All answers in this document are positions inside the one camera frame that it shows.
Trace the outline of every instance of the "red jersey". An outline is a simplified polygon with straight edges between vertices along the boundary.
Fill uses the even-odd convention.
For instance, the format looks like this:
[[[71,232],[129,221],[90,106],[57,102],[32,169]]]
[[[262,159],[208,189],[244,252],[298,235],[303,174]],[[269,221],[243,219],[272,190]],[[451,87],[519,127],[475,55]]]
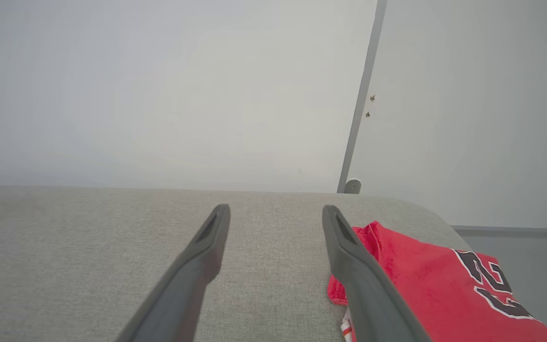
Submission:
[[[377,221],[353,229],[433,342],[547,342],[547,327],[514,299],[496,258],[419,242]],[[347,305],[332,275],[328,296]]]

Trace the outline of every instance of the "gray couch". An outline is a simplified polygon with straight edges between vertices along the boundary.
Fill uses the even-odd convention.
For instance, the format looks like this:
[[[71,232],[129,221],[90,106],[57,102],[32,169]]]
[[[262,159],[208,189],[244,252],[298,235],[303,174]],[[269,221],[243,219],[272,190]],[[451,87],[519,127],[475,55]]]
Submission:
[[[196,341],[341,340],[321,210],[469,249],[436,214],[333,193],[0,186],[0,341],[112,341],[219,203],[231,207],[221,273]]]

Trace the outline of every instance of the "black number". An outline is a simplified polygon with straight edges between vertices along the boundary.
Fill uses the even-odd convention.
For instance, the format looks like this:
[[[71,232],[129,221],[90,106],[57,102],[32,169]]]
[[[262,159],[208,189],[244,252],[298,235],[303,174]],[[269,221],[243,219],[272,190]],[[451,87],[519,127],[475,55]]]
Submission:
[[[476,253],[460,252],[454,249],[453,251],[457,254],[457,257],[462,262],[465,270],[467,270],[470,277],[472,277],[478,284],[483,285],[482,278],[484,278],[489,283],[489,285],[491,285],[491,287],[495,289],[496,292],[512,294],[512,288],[510,288],[510,284],[508,284],[508,280],[501,271],[499,265],[489,262],[491,272],[497,273],[500,278],[500,281],[498,282],[497,279],[495,279],[493,275],[491,275],[491,272],[489,272],[489,270],[484,267],[482,261],[480,260],[478,255],[476,255]],[[515,301],[512,301],[512,299],[508,298],[504,303],[500,301],[497,296],[492,295],[491,292],[489,292],[488,290],[485,290],[484,288],[478,286],[474,286],[474,291],[484,297],[484,299],[486,299],[487,303],[489,303],[493,310],[500,312],[505,316],[516,319],[535,319],[522,305]]]

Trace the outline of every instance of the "gray floor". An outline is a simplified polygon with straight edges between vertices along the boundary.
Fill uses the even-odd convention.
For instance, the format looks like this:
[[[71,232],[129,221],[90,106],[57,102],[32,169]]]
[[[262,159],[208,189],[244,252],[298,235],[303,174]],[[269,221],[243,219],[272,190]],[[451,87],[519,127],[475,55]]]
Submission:
[[[547,325],[547,234],[457,231],[474,251],[496,257],[514,296]]]

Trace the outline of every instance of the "white door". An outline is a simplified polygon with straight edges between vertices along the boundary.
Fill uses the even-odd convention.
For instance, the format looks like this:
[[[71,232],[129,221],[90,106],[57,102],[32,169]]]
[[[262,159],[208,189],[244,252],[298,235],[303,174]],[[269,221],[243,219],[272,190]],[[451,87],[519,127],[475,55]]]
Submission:
[[[0,1],[0,184],[334,192],[375,8]]]
[[[547,228],[547,1],[389,0],[351,178],[451,225]]]

